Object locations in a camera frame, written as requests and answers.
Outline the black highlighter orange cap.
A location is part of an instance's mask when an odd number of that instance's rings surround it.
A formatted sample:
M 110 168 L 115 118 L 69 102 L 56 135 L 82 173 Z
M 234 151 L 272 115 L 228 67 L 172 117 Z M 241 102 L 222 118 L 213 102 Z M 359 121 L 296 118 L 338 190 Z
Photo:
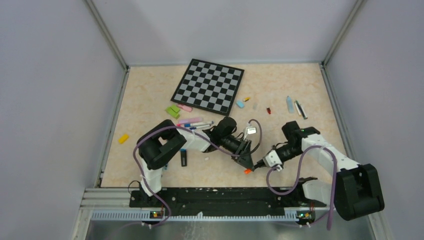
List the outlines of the black highlighter orange cap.
M 256 169 L 263 168 L 264 165 L 265 164 L 263 162 L 258 162 L 252 168 L 247 168 L 246 170 L 244 170 L 244 173 L 247 175 L 249 173 L 254 172 Z

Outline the light blue highlighter body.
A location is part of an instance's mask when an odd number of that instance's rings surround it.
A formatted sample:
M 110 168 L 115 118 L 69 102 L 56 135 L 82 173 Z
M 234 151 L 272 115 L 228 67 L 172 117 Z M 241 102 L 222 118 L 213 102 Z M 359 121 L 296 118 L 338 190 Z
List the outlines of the light blue highlighter body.
M 292 98 L 289 95 L 286 97 L 286 105 L 287 105 L 288 112 L 290 114 L 293 114 L 295 112 L 294 105 L 293 105 Z

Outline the white marker yellow end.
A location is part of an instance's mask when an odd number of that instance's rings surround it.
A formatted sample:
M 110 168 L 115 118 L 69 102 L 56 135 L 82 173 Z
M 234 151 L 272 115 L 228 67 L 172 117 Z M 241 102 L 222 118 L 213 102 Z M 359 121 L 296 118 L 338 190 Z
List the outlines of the white marker yellow end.
M 299 109 L 299 107 L 298 107 L 298 103 L 297 103 L 297 101 L 294 101 L 294 106 L 295 106 L 295 109 L 296 109 L 296 111 L 297 111 L 298 115 L 299 115 L 299 116 L 302 116 L 302 113 L 301 113 L 301 111 L 300 111 L 300 109 Z

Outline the light blue highlighter cap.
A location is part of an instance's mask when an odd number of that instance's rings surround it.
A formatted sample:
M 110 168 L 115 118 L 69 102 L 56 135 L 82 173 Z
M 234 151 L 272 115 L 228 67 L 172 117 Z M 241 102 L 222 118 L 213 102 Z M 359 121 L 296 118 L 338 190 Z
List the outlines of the light blue highlighter cap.
M 242 101 L 240 101 L 240 100 L 238 100 L 238 101 L 236 102 L 236 105 L 237 105 L 240 109 L 243 109 L 243 108 L 245 107 L 245 104 L 244 104 Z

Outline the black highlighter blue cap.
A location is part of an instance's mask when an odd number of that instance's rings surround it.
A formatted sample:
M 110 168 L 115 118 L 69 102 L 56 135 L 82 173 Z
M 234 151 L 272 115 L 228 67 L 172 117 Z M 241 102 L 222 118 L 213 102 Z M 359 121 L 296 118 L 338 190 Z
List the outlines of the black highlighter blue cap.
M 188 165 L 187 151 L 185 149 L 180 150 L 181 166 L 186 167 Z

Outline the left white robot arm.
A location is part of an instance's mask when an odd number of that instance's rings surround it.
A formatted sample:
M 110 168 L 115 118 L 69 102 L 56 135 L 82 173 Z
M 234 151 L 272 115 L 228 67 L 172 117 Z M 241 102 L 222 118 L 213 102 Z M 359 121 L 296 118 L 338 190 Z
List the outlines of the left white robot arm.
M 221 151 L 240 166 L 253 171 L 252 153 L 257 148 L 251 147 L 251 140 L 234 136 L 236 128 L 237 122 L 229 116 L 225 116 L 217 125 L 200 131 L 177 126 L 166 119 L 143 135 L 133 150 L 133 154 L 140 157 L 136 163 L 142 171 L 141 200 L 149 207 L 160 202 L 163 168 L 180 150 L 201 153 Z

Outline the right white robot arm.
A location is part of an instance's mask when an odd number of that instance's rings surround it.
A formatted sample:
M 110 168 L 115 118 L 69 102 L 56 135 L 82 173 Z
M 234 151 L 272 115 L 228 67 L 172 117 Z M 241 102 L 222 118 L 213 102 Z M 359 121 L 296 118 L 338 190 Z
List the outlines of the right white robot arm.
M 290 121 L 281 130 L 287 142 L 273 146 L 262 158 L 266 167 L 280 171 L 286 161 L 299 156 L 301 163 L 309 155 L 332 175 L 331 183 L 318 179 L 303 183 L 293 192 L 297 205 L 319 201 L 346 221 L 384 210 L 379 174 L 372 164 L 360 164 L 341 153 L 315 127 L 301 128 L 296 121 Z

